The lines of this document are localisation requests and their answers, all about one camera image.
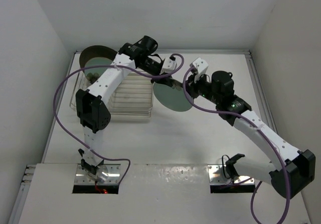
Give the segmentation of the brown plate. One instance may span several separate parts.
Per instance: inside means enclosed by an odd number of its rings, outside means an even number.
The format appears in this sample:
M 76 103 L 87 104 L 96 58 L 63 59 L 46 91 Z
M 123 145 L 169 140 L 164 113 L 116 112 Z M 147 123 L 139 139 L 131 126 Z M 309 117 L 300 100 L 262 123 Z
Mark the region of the brown plate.
M 81 68 L 91 65 L 110 65 L 117 52 L 109 47 L 94 45 L 85 48 L 79 57 Z

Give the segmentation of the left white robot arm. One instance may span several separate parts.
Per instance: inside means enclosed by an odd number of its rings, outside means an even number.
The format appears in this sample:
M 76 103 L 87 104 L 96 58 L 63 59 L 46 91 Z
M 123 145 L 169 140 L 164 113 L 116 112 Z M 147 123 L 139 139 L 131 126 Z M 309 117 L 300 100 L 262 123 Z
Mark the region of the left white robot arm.
M 81 166 L 91 175 L 97 175 L 103 159 L 94 154 L 103 143 L 103 131 L 110 123 L 111 114 L 107 104 L 122 81 L 134 70 L 141 69 L 147 76 L 159 79 L 170 76 L 179 67 L 174 56 L 161 62 L 150 58 L 157 49 L 157 42 L 144 36 L 138 42 L 124 44 L 116 54 L 111 65 L 86 90 L 76 92 L 76 109 L 80 124 L 83 126 L 86 151 L 81 151 Z

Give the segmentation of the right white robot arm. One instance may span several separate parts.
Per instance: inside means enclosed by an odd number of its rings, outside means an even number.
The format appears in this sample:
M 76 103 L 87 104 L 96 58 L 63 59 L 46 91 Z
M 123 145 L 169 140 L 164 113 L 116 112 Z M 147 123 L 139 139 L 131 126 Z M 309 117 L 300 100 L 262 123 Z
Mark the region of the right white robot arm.
M 255 162 L 245 154 L 235 154 L 225 162 L 224 171 L 232 179 L 248 175 L 270 184 L 286 199 L 292 199 L 315 176 L 315 154 L 309 149 L 302 151 L 289 144 L 273 131 L 251 106 L 234 93 L 232 73 L 216 71 L 207 81 L 195 67 L 190 67 L 183 77 L 183 90 L 190 104 L 201 96 L 215 105 L 215 110 L 196 106 L 197 109 L 218 114 L 248 137 L 270 160 L 269 164 Z

